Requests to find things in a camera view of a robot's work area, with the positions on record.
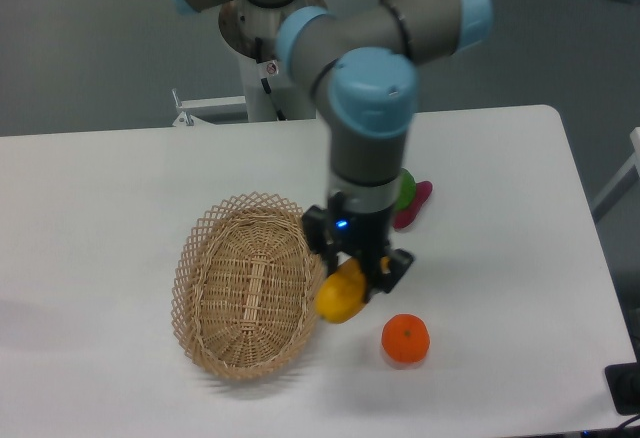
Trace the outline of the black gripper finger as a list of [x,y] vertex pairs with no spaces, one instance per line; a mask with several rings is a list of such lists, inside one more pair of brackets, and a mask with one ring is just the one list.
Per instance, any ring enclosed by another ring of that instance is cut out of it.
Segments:
[[361,270],[365,278],[363,302],[369,303],[379,293],[389,294],[407,273],[414,263],[412,253],[387,247],[378,256],[375,253],[364,253],[360,260]]
[[302,228],[309,250],[318,255],[326,270],[326,277],[338,269],[338,249],[327,225],[326,209],[317,205],[307,209],[301,218]]

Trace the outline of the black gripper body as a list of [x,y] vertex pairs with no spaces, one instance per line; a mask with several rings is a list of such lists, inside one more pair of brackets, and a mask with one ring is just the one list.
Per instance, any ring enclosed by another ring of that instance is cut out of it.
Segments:
[[389,245],[392,215],[391,206],[372,213],[351,211],[343,192],[331,196],[327,202],[325,252],[331,267],[337,266],[338,255],[344,253],[355,258],[361,269],[377,269]]

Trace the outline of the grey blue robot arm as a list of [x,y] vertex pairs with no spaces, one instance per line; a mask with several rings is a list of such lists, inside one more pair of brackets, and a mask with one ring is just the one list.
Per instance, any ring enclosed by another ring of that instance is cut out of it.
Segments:
[[[199,13],[238,0],[173,1]],[[390,292],[414,260],[391,246],[389,232],[418,104],[417,67],[485,40],[492,0],[378,0],[348,19],[301,0],[242,1],[279,14],[275,38],[257,38],[254,49],[276,58],[330,130],[327,204],[302,218],[310,250],[329,273],[340,254],[353,258],[362,302]]]

